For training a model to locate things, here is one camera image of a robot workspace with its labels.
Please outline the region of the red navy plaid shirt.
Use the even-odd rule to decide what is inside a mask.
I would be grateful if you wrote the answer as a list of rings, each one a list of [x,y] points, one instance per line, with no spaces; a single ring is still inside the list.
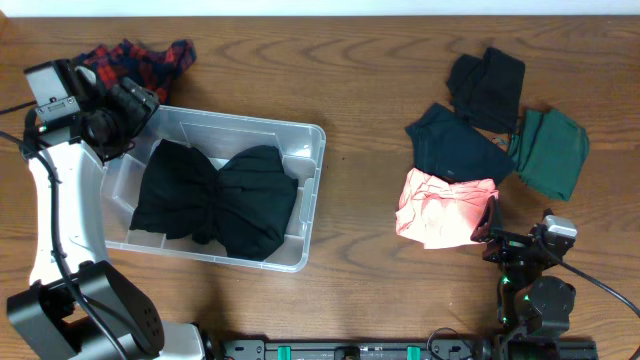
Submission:
[[[196,61],[197,54],[189,39],[173,42],[165,51],[152,51],[124,39],[109,49],[99,45],[82,53],[74,63],[94,71],[106,89],[129,78],[139,86],[153,91],[162,105],[167,105],[173,83]]]

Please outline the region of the green garment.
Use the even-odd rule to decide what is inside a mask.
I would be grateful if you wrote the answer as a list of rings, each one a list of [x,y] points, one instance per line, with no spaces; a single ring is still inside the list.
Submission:
[[[569,201],[589,151],[586,129],[553,109],[527,110],[507,153],[525,185],[551,199]]]

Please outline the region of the large black garment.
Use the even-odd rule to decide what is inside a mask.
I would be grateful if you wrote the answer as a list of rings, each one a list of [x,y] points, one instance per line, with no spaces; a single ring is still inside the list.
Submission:
[[[229,257],[262,261],[283,245],[297,191],[274,146],[248,148],[217,169],[197,148],[163,140],[129,228],[201,245],[215,240]]]

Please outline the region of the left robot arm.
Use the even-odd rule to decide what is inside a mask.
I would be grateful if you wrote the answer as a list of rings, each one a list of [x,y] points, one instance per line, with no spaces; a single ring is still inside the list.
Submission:
[[[129,78],[106,87],[68,59],[25,72],[34,103],[17,144],[37,193],[38,240],[28,288],[7,301],[16,332],[43,359],[203,359],[193,324],[162,320],[109,260],[100,191],[158,109]]]

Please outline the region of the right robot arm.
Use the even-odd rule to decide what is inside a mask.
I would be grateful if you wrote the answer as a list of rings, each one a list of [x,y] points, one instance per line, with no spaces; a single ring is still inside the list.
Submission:
[[[560,357],[558,341],[569,330],[576,290],[544,271],[559,264],[576,237],[574,223],[549,209],[527,234],[506,231],[497,198],[489,198],[471,240],[486,246],[482,258],[501,272],[497,317],[503,332],[492,340],[494,359]]]

